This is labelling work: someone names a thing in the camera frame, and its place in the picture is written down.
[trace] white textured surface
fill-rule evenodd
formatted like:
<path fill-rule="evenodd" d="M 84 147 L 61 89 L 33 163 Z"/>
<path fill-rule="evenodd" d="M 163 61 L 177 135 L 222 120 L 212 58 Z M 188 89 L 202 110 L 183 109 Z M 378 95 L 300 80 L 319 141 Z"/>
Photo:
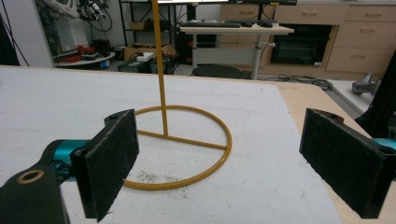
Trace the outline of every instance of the white textured surface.
<path fill-rule="evenodd" d="M 164 191 L 123 188 L 102 223 L 340 223 L 321 179 L 299 153 L 300 136 L 276 87 L 184 77 L 165 79 L 167 103 L 202 108 L 233 135 L 229 159 L 210 177 Z M 55 139 L 90 139 L 103 118 L 159 104 L 157 77 L 73 70 L 0 68 L 0 185 L 29 167 Z M 160 131 L 159 116 L 137 117 Z M 170 134 L 224 143 L 211 121 L 169 113 Z M 202 172 L 215 149 L 139 136 L 129 179 L 169 181 Z M 85 219 L 76 183 L 62 191 L 72 223 Z"/>

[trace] cabinet drawer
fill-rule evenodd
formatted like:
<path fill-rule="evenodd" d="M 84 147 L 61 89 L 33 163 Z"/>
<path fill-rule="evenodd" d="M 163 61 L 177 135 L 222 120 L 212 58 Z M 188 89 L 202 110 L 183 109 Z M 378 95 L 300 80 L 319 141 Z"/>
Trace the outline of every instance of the cabinet drawer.
<path fill-rule="evenodd" d="M 240 44 L 255 44 L 257 42 L 256 35 L 222 35 L 219 39 L 221 43 L 240 43 Z"/>
<path fill-rule="evenodd" d="M 391 58 L 388 49 L 339 49 L 333 48 L 327 71 L 362 72 L 384 74 Z"/>
<path fill-rule="evenodd" d="M 350 6 L 346 21 L 396 21 L 396 6 Z"/>
<path fill-rule="evenodd" d="M 222 20 L 227 19 L 252 19 L 257 18 L 259 7 L 256 5 L 223 5 L 220 16 Z"/>
<path fill-rule="evenodd" d="M 389 49 L 396 22 L 346 21 L 338 28 L 335 47 Z"/>
<path fill-rule="evenodd" d="M 347 8 L 347 5 L 278 6 L 275 19 L 279 23 L 338 25 L 344 22 Z"/>

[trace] wooden cabinet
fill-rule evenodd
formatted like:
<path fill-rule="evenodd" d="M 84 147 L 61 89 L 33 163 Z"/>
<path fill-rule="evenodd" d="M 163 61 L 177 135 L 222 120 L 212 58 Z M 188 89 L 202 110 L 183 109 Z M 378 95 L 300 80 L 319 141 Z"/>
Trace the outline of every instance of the wooden cabinet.
<path fill-rule="evenodd" d="M 396 37 L 396 6 L 349 6 L 327 71 L 384 74 Z"/>
<path fill-rule="evenodd" d="M 276 7 L 275 19 L 291 24 L 338 25 L 344 22 L 348 5 L 297 5 Z"/>
<path fill-rule="evenodd" d="M 256 5 L 223 5 L 221 20 L 255 19 L 258 10 Z M 264 12 L 279 23 L 331 25 L 332 31 L 321 66 L 271 63 L 272 50 L 264 48 L 259 74 L 357 80 L 373 71 L 375 77 L 382 77 L 396 49 L 396 5 L 298 4 L 270 6 Z M 263 41 L 272 38 L 266 36 Z M 255 36 L 248 35 L 219 38 L 219 45 L 227 48 L 255 42 Z"/>

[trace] circular base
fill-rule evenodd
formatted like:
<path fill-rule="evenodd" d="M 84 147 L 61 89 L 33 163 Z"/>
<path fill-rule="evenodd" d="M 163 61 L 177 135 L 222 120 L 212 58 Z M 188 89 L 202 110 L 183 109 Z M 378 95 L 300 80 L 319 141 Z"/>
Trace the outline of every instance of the circular base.
<path fill-rule="evenodd" d="M 198 109 L 198 108 L 191 107 L 191 106 L 166 105 L 165 108 L 166 108 L 166 110 L 188 110 L 188 111 L 202 114 L 210 119 L 213 119 L 225 132 L 226 137 L 227 137 L 227 145 L 219 146 L 219 145 L 214 145 L 214 144 L 210 144 L 210 143 L 199 142 L 199 141 L 195 141 L 195 140 L 179 138 L 179 137 L 175 137 L 175 136 L 169 136 L 169 135 L 158 134 L 158 133 L 149 133 L 149 132 L 144 132 L 144 131 L 138 131 L 138 133 L 153 136 L 153 137 L 159 137 L 159 138 L 163 138 L 163 139 L 167 139 L 167 140 L 171 140 L 171 141 L 178 141 L 178 142 L 182 142 L 182 143 L 186 143 L 186 144 L 193 144 L 196 146 L 213 147 L 216 149 L 223 149 L 224 154 L 209 169 L 207 169 L 206 171 L 204 171 L 198 175 L 192 176 L 190 178 L 178 180 L 178 181 L 170 182 L 170 183 L 156 183 L 156 184 L 137 183 L 134 181 L 125 180 L 124 186 L 127 188 L 158 190 L 158 189 L 177 189 L 177 188 L 185 187 L 187 185 L 196 183 L 196 182 L 208 177 L 209 175 L 213 174 L 215 171 L 217 171 L 220 168 L 220 166 L 227 160 L 228 156 L 230 155 L 233 141 L 232 141 L 230 130 L 227 128 L 227 126 L 221 119 L 219 119 L 218 117 L 214 116 L 213 114 L 211 114 L 209 112 L 206 112 L 202 109 Z M 151 112 L 151 111 L 158 111 L 161 109 L 162 109 L 161 106 L 149 107 L 149 108 L 145 108 L 145 109 L 136 111 L 136 115 L 144 114 L 144 113 Z"/>

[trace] yellow metal stand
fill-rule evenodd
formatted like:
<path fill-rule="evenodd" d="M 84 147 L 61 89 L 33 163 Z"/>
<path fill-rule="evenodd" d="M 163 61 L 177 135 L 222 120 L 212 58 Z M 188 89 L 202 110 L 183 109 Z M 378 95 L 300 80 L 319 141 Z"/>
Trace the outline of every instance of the yellow metal stand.
<path fill-rule="evenodd" d="M 153 20 L 154 20 L 154 34 L 155 34 L 155 46 L 156 46 L 156 54 L 157 54 L 158 80 L 159 80 L 159 84 L 160 84 L 161 105 L 139 110 L 136 112 L 136 115 L 151 112 L 151 111 L 161 110 L 162 117 L 163 117 L 163 133 L 151 133 L 151 132 L 146 132 L 146 131 L 138 131 L 138 133 L 148 135 L 151 137 L 166 139 L 166 140 L 170 140 L 170 141 L 177 141 L 177 142 L 192 144 L 192 145 L 201 146 L 201 147 L 211 147 L 211 148 L 215 148 L 215 149 L 224 150 L 224 154 L 222 155 L 222 157 L 212 167 L 210 167 L 209 169 L 207 169 L 206 171 L 204 171 L 198 175 L 195 175 L 195 176 L 187 178 L 187 179 L 170 182 L 170 183 L 159 183 L 159 184 L 137 183 L 137 182 L 130 181 L 130 180 L 124 181 L 124 186 L 131 188 L 131 189 L 151 189 L 151 190 L 153 190 L 153 189 L 176 189 L 176 188 L 187 186 L 189 184 L 196 183 L 196 182 L 208 177 L 209 175 L 213 174 L 215 171 L 217 171 L 220 168 L 220 166 L 227 160 L 227 158 L 231 152 L 231 147 L 232 147 L 233 141 L 232 141 L 230 130 L 227 128 L 227 126 L 224 124 L 223 121 L 221 121 L 219 118 L 217 118 L 213 114 L 210 114 L 209 112 L 206 112 L 202 109 L 198 109 L 198 108 L 190 107 L 190 106 L 166 105 L 165 86 L 164 86 L 164 82 L 163 82 L 163 50 L 162 50 L 162 43 L 161 43 L 160 10 L 158 7 L 158 0 L 152 1 L 152 12 L 153 12 Z M 204 116 L 207 116 L 210 119 L 213 119 L 225 132 L 225 134 L 227 136 L 227 145 L 221 146 L 221 145 L 200 142 L 200 141 L 195 141 L 195 140 L 191 140 L 191 139 L 180 138 L 180 137 L 169 135 L 167 116 L 166 116 L 166 110 L 168 110 L 168 109 L 169 110 L 171 110 L 171 109 L 189 110 L 189 111 L 193 111 L 193 112 L 202 114 Z"/>

